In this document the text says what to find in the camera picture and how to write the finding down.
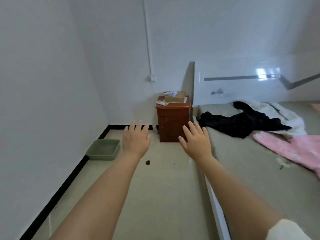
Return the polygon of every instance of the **bare mattress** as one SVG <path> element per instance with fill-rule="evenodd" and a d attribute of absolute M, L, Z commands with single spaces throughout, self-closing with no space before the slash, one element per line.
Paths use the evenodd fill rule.
<path fill-rule="evenodd" d="M 320 114 L 308 102 L 283 102 L 283 107 L 304 119 L 309 135 L 320 135 Z M 201 105 L 199 114 L 209 111 L 226 117 L 240 113 L 232 104 Z M 233 138 L 207 127 L 214 156 L 235 177 L 268 204 L 293 220 L 312 239 L 320 239 L 320 179 L 300 165 L 278 164 L 276 153 L 256 142 L 252 134 Z"/>

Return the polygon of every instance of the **black baseboard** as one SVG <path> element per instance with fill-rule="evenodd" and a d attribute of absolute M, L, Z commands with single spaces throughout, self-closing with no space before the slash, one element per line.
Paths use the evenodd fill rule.
<path fill-rule="evenodd" d="M 126 126 L 129 126 L 129 125 L 115 125 L 115 124 L 108 125 L 108 127 L 102 132 L 102 134 L 99 136 L 98 139 L 104 139 L 110 130 L 124 130 Z M 58 191 L 50 199 L 49 203 L 44 207 L 44 209 L 40 212 L 40 214 L 37 216 L 37 218 L 34 220 L 34 222 L 29 226 L 29 228 L 26 230 L 26 232 L 22 235 L 20 240 L 31 240 L 33 238 L 33 236 L 37 233 L 38 229 L 44 223 L 44 221 L 49 216 L 51 211 L 54 209 L 56 204 L 59 202 L 61 197 L 67 191 L 67 189 L 69 188 L 71 183 L 74 181 L 74 179 L 78 176 L 80 171 L 86 165 L 88 160 L 89 160 L 89 157 L 86 155 L 82 158 L 82 160 L 75 167 L 75 169 L 72 171 L 72 173 L 66 179 L 66 181 L 64 181 L 64 183 L 61 185 L 61 187 L 58 189 Z"/>

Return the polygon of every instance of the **person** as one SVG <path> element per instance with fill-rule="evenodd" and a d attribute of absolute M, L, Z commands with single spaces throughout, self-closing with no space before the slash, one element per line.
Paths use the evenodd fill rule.
<path fill-rule="evenodd" d="M 149 125 L 134 121 L 123 133 L 122 148 L 113 164 L 95 181 L 51 240 L 112 239 L 130 182 L 150 144 Z M 234 179 L 212 156 L 205 127 L 189 122 L 183 126 L 187 142 L 179 137 L 184 151 L 201 167 L 239 239 L 310 239 L 299 226 L 283 217 L 247 187 Z"/>

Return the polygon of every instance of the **white sleeve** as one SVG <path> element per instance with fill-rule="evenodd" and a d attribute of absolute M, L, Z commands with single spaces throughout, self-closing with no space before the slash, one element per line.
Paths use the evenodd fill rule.
<path fill-rule="evenodd" d="M 282 219 L 272 227 L 266 240 L 311 240 L 298 226 L 297 223 Z"/>

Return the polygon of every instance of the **nightstand door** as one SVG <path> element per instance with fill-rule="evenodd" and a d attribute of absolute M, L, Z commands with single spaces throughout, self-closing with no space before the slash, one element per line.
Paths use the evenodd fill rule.
<path fill-rule="evenodd" d="M 179 136 L 182 136 L 185 140 L 185 134 L 183 126 L 188 128 L 189 116 L 175 116 L 175 117 L 158 117 L 160 142 L 179 142 Z"/>

